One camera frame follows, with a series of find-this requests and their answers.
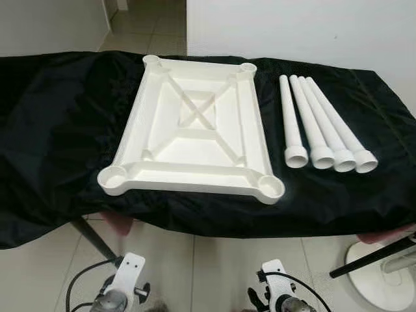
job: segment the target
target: black fabric cover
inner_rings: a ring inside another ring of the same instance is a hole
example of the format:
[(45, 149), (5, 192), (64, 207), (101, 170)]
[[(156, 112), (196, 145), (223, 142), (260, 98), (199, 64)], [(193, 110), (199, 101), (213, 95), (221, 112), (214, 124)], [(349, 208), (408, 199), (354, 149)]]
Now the black fabric cover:
[[(271, 58), (182, 59), (258, 67), (255, 86), (270, 160), (286, 186), (277, 204), (156, 190), (106, 195), (96, 177), (116, 153), (144, 73), (142, 57), (111, 51), (0, 58), (0, 247), (105, 209), (174, 231), (242, 238), (360, 233), (416, 220), (416, 121), (399, 98), (373, 71)], [(286, 167), (281, 74), (316, 80), (377, 156), (375, 171)]]

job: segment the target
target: plastic tube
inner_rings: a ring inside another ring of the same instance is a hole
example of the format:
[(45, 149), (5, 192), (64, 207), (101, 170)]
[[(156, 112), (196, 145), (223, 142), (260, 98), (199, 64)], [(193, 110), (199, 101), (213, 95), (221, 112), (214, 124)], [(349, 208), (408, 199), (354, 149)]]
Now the plastic tube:
[(327, 169), (333, 165), (334, 156), (332, 150), (326, 145), (325, 139), (320, 132), (319, 126), (307, 100), (300, 87), (298, 77), (291, 75), (291, 81), (296, 104), (299, 108), (300, 117), (304, 123), (307, 141), (311, 147), (311, 160), (317, 169)]
[(302, 145), (298, 122), (294, 113), (291, 89), (286, 75), (279, 77), (283, 124), (285, 126), (285, 160), (291, 168), (301, 168), (307, 164), (307, 151)]
[(314, 80), (310, 77), (306, 78), (306, 81), (309, 83), (312, 92), (317, 97), (321, 107), (331, 120), (332, 125), (342, 138), (345, 146), (354, 154), (354, 158), (357, 162), (356, 171), (360, 174), (364, 174), (375, 169), (378, 165), (376, 157), (364, 148), (349, 126), (339, 116), (338, 112), (334, 109), (331, 102), (326, 98), (316, 82), (314, 82)]
[(320, 130), (324, 135), (325, 141), (333, 151), (333, 155), (335, 157), (333, 167), (335, 168), (335, 171), (347, 172), (353, 170), (356, 167), (354, 155), (345, 147), (344, 142), (341, 140), (331, 121), (326, 116), (317, 98), (306, 82), (305, 77), (299, 77), (298, 80), (302, 90), (304, 91), (307, 102), (311, 107), (313, 115), (319, 124)]

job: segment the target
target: white plastic tray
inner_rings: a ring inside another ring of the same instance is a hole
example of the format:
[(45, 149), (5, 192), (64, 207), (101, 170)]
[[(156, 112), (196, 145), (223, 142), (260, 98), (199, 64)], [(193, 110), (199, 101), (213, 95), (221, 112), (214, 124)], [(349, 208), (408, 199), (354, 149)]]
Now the white plastic tray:
[(168, 60), (146, 67), (113, 163), (98, 174), (108, 195), (129, 189), (255, 196), (285, 192), (273, 176), (254, 87), (257, 68)]

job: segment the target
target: tiled floor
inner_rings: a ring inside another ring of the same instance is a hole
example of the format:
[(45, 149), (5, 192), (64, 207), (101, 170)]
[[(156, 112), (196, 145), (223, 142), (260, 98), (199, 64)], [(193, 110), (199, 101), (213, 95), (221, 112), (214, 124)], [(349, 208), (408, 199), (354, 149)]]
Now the tiled floor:
[(100, 51), (186, 55), (185, 0), (132, 0), (117, 11)]
[[(102, 220), (89, 222), (116, 250), (117, 238), (110, 227)], [(346, 276), (332, 280), (328, 275), (342, 264), (346, 249), (355, 241), (355, 236), (246, 240), (194, 237), (135, 222), (125, 240), (125, 251), (146, 258), (138, 285), (148, 281), (152, 288), (148, 302), (135, 311), (145, 311), (157, 300), (166, 302), (171, 312), (239, 312), (251, 308), (247, 288), (264, 292), (264, 284), (258, 283), (255, 273), (262, 262), (279, 258), (287, 272), (313, 286), (333, 312), (381, 312), (358, 295)], [(1, 250), (1, 310), (63, 312), (69, 281), (102, 259), (69, 224), (19, 248)], [(104, 266), (85, 274), (75, 284), (71, 306), (93, 300), (113, 272), (111, 266)], [(296, 292), (317, 311), (324, 312), (300, 285)]]

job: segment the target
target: metal leg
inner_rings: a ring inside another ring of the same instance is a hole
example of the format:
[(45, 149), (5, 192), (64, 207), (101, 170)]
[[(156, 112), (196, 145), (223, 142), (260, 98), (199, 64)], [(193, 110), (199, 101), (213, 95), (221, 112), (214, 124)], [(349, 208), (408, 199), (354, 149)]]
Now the metal leg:
[(78, 218), (77, 220), (71, 221), (71, 224), (81, 232), (86, 239), (90, 241), (99, 252), (103, 254), (108, 260), (116, 258), (116, 254), (111, 248), (104, 242), (104, 240), (94, 231), (94, 229), (88, 224), (84, 218)]
[(330, 276), (332, 278), (338, 278), (341, 275), (347, 274), (351, 271), (355, 271), (373, 262), (388, 257), (389, 255), (401, 252), (402, 250), (405, 250), (414, 245), (416, 245), (415, 234), (400, 239), (386, 247), (383, 247), (382, 249), (379, 249), (375, 252), (370, 253), (369, 255), (366, 255), (365, 257), (362, 257), (345, 266), (342, 266), (341, 268), (337, 268), (336, 270), (330, 272)]

